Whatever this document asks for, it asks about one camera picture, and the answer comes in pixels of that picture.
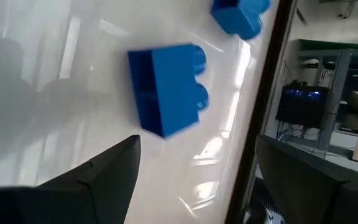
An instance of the glossy white surface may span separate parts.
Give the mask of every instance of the glossy white surface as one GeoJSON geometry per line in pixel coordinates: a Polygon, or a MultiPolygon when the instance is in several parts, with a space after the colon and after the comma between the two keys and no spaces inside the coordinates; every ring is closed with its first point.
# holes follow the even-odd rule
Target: glossy white surface
{"type": "Polygon", "coordinates": [[[0,0],[0,185],[38,185],[140,134],[126,223],[223,223],[278,0],[249,42],[211,0],[0,0]],[[139,128],[126,51],[193,42],[210,106],[163,140],[139,128]]]}

